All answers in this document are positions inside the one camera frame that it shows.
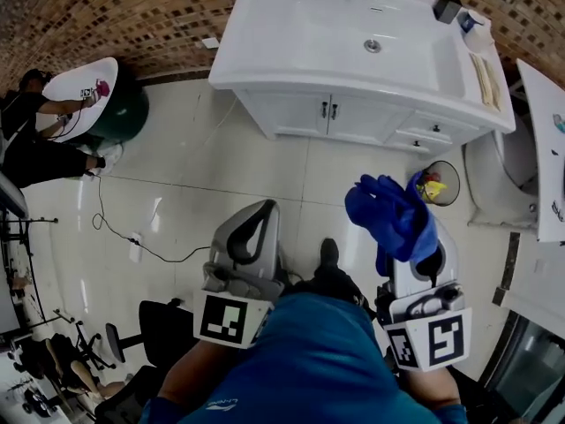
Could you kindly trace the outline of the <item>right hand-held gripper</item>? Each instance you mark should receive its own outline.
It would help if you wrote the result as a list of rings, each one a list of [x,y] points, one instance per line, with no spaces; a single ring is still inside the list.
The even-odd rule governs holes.
[[[456,243],[435,223],[436,251],[421,262],[387,256],[388,280],[377,287],[377,319],[402,370],[429,372],[470,353],[472,311],[458,282]]]

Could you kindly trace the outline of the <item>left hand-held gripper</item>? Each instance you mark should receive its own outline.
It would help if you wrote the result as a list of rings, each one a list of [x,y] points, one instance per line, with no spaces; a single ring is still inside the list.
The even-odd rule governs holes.
[[[248,349],[285,288],[279,250],[280,209],[263,200],[240,209],[214,233],[204,283],[193,294],[193,335]]]

